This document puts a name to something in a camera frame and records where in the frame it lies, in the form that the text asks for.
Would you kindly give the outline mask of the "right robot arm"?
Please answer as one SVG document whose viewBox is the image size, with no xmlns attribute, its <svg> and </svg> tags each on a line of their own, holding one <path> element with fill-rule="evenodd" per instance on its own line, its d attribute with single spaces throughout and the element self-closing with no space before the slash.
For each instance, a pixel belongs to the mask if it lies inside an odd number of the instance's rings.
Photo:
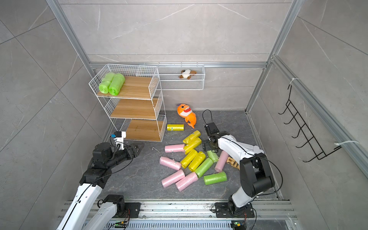
<svg viewBox="0 0 368 230">
<path fill-rule="evenodd" d="M 229 154 L 240 166 L 240 188 L 229 198 L 228 210 L 235 217 L 239 217 L 257 196 L 267 196 L 268 190 L 275 187 L 275 177 L 271 165 L 278 168 L 256 145 L 238 142 L 227 131 L 219 131 L 215 123 L 204 126 L 208 135 L 209 145 Z"/>
</svg>

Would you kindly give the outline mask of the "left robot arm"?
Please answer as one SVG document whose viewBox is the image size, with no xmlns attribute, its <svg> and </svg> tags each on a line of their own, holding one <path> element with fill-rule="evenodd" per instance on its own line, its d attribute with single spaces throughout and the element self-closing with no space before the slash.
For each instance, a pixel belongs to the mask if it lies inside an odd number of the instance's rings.
<svg viewBox="0 0 368 230">
<path fill-rule="evenodd" d="M 120 225 L 127 227 L 130 218 L 138 216 L 140 203 L 127 204 L 123 195 L 108 195 L 98 203 L 99 210 L 91 220 L 88 223 L 85 221 L 108 179 L 113 175 L 112 169 L 125 161 L 131 163 L 143 148 L 143 143 L 127 145 L 120 142 L 113 146 L 103 142 L 96 145 L 76 195 L 57 229 L 102 230 L 112 218 L 123 218 Z"/>
</svg>

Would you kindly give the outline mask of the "green roll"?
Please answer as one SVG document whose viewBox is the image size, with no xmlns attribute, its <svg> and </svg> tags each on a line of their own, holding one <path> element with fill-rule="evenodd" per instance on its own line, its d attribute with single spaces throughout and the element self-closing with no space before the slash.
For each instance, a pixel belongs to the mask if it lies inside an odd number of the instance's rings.
<svg viewBox="0 0 368 230">
<path fill-rule="evenodd" d="M 203 177 L 205 185 L 212 185 L 227 181 L 227 175 L 225 172 L 218 172 Z"/>
<path fill-rule="evenodd" d="M 115 74 L 108 88 L 109 93 L 113 96 L 117 96 L 125 83 L 125 80 L 126 79 L 123 74 Z"/>
<path fill-rule="evenodd" d="M 219 156 L 217 155 L 216 152 L 213 152 L 212 150 L 208 150 L 207 151 L 207 155 L 208 157 L 214 162 L 218 162 L 219 161 Z"/>
<path fill-rule="evenodd" d="M 206 158 L 202 164 L 195 170 L 195 173 L 198 178 L 202 177 L 213 165 L 213 161 L 211 158 Z"/>
<path fill-rule="evenodd" d="M 101 83 L 99 84 L 99 91 L 103 94 L 109 93 L 109 86 L 115 76 L 115 73 L 108 72 L 101 80 Z"/>
</svg>

